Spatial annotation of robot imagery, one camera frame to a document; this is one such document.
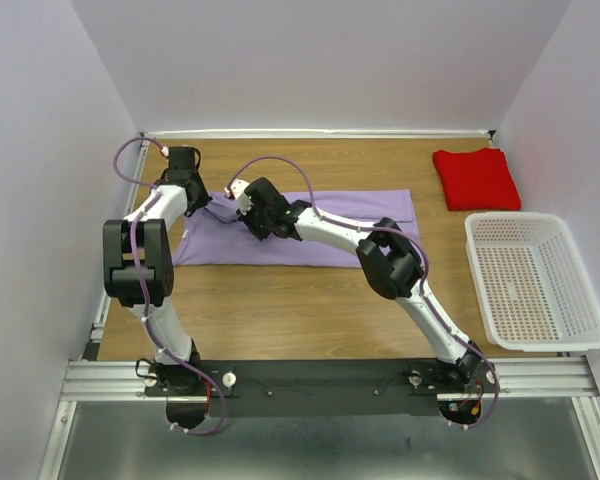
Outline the purple t-shirt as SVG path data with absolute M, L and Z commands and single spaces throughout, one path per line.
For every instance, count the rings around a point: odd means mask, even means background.
M 206 207 L 185 220 L 184 237 L 173 263 L 191 265 L 256 265 L 354 268 L 358 242 L 367 227 L 383 218 L 395 221 L 405 234 L 421 241 L 408 190 L 317 191 L 322 214 L 309 208 L 298 219 L 299 239 L 274 234 L 258 240 L 238 218 L 238 204 L 222 193 L 211 194 Z

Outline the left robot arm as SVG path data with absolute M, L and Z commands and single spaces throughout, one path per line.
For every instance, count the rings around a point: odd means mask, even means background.
M 184 331 L 171 299 L 175 274 L 169 230 L 182 216 L 205 207 L 209 196 L 200 174 L 167 169 L 146 201 L 102 229 L 104 287 L 107 295 L 142 323 L 154 348 L 145 377 L 181 395 L 213 387 L 201 371 L 195 342 Z

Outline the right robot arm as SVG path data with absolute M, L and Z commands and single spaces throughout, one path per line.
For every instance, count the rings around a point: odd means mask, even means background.
M 239 219 L 260 240 L 273 234 L 355 256 L 371 289 L 398 304 L 429 342 L 438 362 L 433 381 L 454 392 L 474 383 L 481 351 L 436 299 L 427 281 L 426 256 L 394 221 L 355 222 L 307 201 L 289 202 L 278 191 L 260 193 L 253 186 L 232 186 L 226 196 L 236 202 Z

